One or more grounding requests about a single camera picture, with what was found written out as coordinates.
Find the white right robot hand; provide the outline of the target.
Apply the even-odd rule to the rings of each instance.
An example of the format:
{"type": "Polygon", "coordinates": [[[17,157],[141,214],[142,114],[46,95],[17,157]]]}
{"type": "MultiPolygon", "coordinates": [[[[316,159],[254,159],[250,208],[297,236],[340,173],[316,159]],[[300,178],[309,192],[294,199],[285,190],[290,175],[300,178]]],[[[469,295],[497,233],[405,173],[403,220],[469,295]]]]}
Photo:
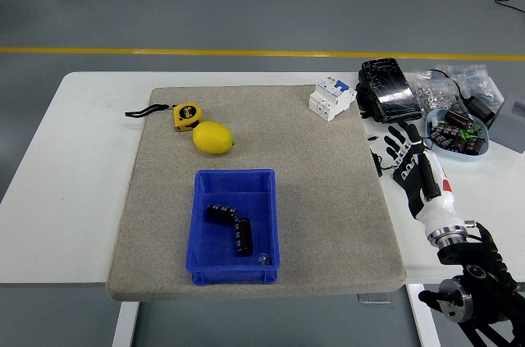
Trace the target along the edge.
{"type": "Polygon", "coordinates": [[[399,119],[384,137],[393,158],[393,179],[404,190],[412,217],[424,225],[434,247],[464,240],[466,225],[454,209],[454,195],[438,157],[424,143],[414,124],[399,119]]]}

